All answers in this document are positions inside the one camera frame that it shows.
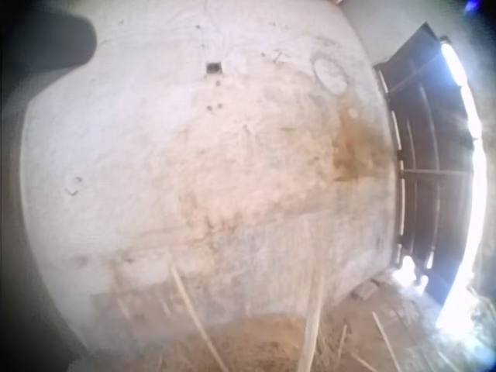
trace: small square hole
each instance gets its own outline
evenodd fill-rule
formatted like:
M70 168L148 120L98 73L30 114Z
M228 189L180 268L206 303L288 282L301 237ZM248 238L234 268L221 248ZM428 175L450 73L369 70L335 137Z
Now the small square hole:
M207 64L207 74L221 74L222 64L220 62L211 62Z

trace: dirt floor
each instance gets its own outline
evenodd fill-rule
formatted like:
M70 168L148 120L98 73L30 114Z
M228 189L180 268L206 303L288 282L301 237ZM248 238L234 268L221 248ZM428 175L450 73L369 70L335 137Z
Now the dirt floor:
M402 288L391 273L369 283L373 293L367 298L355 291L322 313L312 371L484 370L477 351L467 346L467 338L455 340L435 327L439 306L420 295L419 288ZM494 350L496 318L491 307L482 301L472 318L476 325L472 334L481 345ZM304 319L273 316L245 319L210 329L208 334L227 370L282 372L297 369L304 328ZM222 370L200 335L149 347L134 360L107 360L102 366L119 371Z

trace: concrete wall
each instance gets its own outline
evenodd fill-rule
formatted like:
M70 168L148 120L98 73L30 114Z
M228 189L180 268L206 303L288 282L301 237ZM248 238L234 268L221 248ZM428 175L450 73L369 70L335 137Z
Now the concrete wall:
M369 60L319 0L75 2L99 45L29 104L20 179L50 297L90 351L304 315L389 264L394 149ZM205 65L221 62L222 74Z
M346 0L341 9L373 64L387 60L424 22L438 36L451 39L467 71L487 156L487 212L474 284L482 293L496 298L496 39L487 20L465 13L463 7L464 3L458 1Z

